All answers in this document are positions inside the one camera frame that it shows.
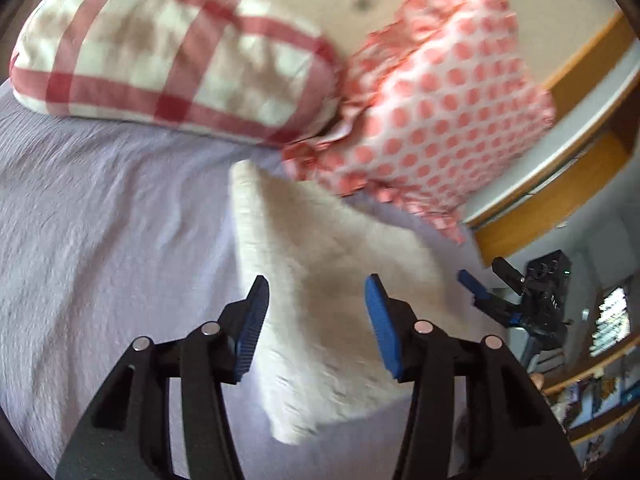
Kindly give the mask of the person's right hand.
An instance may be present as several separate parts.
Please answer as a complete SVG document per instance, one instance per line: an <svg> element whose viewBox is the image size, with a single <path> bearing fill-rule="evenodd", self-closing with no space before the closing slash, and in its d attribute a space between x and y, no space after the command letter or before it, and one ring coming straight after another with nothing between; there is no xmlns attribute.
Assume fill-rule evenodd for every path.
<svg viewBox="0 0 640 480"><path fill-rule="evenodd" d="M529 375L530 380L532 381L532 383L534 384L534 386L538 389L541 390L542 388L544 388L544 375L540 374L540 373L533 373Z"/></svg>

